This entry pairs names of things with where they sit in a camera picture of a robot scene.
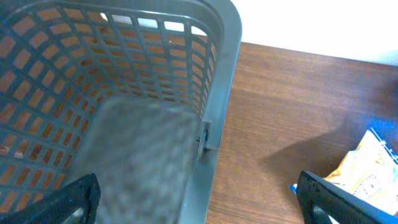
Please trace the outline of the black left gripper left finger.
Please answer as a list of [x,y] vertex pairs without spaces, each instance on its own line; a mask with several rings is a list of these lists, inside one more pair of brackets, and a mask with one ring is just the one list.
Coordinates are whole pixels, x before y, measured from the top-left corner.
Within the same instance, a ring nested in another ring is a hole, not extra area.
[[6,215],[1,223],[82,223],[92,224],[101,198],[94,173],[84,175],[26,208]]

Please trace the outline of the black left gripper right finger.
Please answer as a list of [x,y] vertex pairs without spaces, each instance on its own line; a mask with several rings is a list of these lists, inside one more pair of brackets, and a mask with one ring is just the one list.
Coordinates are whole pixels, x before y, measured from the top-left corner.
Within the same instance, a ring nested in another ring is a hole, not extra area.
[[303,219],[309,223],[396,224],[397,217],[373,207],[321,177],[302,171],[297,183],[297,198]]

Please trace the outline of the yellow snack bag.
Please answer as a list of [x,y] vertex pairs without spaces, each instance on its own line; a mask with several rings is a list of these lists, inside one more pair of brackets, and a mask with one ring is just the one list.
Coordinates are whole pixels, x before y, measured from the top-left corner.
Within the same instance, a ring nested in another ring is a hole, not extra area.
[[369,128],[356,149],[324,178],[390,215],[397,215],[397,153]]

